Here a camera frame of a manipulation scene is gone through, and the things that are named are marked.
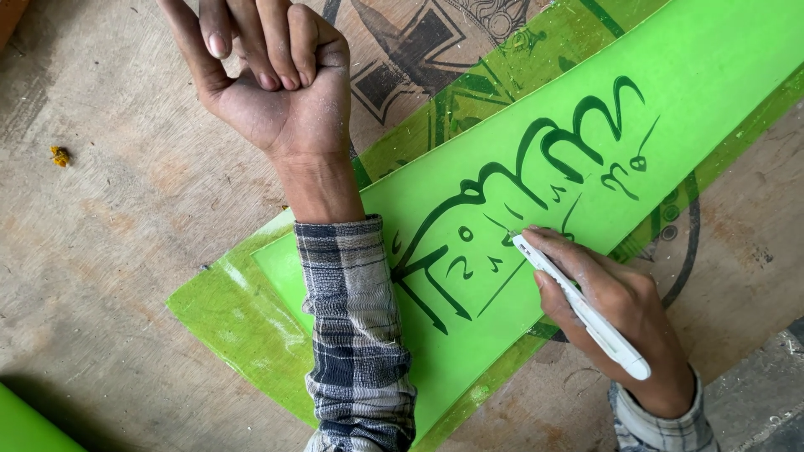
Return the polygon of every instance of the hand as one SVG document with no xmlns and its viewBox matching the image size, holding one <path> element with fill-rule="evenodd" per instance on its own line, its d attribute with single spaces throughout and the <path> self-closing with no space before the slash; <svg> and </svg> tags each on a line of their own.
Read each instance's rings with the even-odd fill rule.
<svg viewBox="0 0 804 452">
<path fill-rule="evenodd" d="M 297 220 L 364 219 L 348 154 L 349 46 L 343 35 L 309 7 L 287 1 L 230 0 L 227 7 L 225 0 L 201 0 L 203 27 L 183 0 L 158 3 L 201 103 L 268 155 Z M 234 79 L 213 56 L 232 50 L 241 67 Z"/>
<path fill-rule="evenodd" d="M 522 235 L 580 285 L 589 303 L 642 354 L 650 365 L 650 377 L 636 380 L 611 360 L 586 332 L 558 283 L 537 270 L 534 279 L 539 286 L 542 311 L 558 324 L 567 339 L 607 377 L 628 389 L 649 413 L 676 419 L 689 411 L 695 379 L 662 309 L 654 279 L 572 243 L 551 229 L 531 227 Z"/>
</svg>

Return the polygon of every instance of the fingernail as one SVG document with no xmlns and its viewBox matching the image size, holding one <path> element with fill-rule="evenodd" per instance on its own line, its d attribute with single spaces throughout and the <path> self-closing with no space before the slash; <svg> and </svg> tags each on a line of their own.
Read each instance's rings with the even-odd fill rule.
<svg viewBox="0 0 804 452">
<path fill-rule="evenodd" d="M 541 289 L 542 285 L 544 284 L 544 280 L 542 279 L 542 274 L 539 270 L 533 272 L 533 279 L 536 280 L 536 286 Z"/>
<path fill-rule="evenodd" d="M 217 33 L 209 35 L 209 49 L 215 58 L 223 58 L 226 55 L 226 44 L 224 39 Z"/>
<path fill-rule="evenodd" d="M 277 82 L 277 79 L 269 77 L 267 74 L 260 74 L 260 84 L 262 85 L 263 88 L 269 91 L 273 91 L 279 88 L 279 83 Z"/>
<path fill-rule="evenodd" d="M 293 80 L 289 79 L 286 76 L 282 76 L 281 78 L 282 78 L 282 84 L 285 86 L 285 89 L 288 89 L 290 91 L 296 89 L 296 84 L 293 82 Z"/>
</svg>

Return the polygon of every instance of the white box cutter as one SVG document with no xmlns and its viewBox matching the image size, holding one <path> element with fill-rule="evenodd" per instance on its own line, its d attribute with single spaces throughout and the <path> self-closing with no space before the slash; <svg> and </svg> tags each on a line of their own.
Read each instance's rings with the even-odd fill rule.
<svg viewBox="0 0 804 452">
<path fill-rule="evenodd" d="M 649 377 L 650 366 L 648 366 L 645 358 L 634 349 L 634 346 L 626 338 L 622 337 L 620 331 L 612 327 L 608 320 L 589 305 L 586 297 L 561 273 L 561 270 L 544 253 L 527 243 L 522 234 L 517 234 L 514 231 L 511 231 L 510 234 L 514 245 L 525 258 L 536 269 L 547 272 L 558 282 L 572 310 L 575 311 L 581 322 L 586 325 L 586 331 L 592 336 L 592 339 L 595 339 L 597 345 L 601 346 L 605 354 L 620 364 L 633 378 L 644 380 Z"/>
</svg>

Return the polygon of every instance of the green plastic roll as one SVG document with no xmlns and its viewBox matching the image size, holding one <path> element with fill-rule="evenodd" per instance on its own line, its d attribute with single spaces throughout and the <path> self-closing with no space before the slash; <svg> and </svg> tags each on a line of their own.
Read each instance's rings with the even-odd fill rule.
<svg viewBox="0 0 804 452">
<path fill-rule="evenodd" d="M 0 452 L 86 452 L 0 384 Z"/>
</svg>

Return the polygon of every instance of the checkered sleeve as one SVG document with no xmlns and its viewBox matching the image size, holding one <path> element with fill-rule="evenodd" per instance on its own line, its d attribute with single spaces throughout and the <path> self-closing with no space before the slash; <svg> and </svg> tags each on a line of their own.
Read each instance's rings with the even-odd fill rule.
<svg viewBox="0 0 804 452">
<path fill-rule="evenodd" d="M 411 357 L 385 257 L 382 219 L 295 224 L 315 316 L 315 365 L 306 376 L 318 430 L 306 452 L 405 452 L 416 428 Z"/>
<path fill-rule="evenodd" d="M 609 403 L 620 452 L 720 452 L 712 427 L 704 416 L 704 387 L 695 373 L 695 400 L 678 419 L 656 417 L 620 384 L 612 382 Z"/>
</svg>

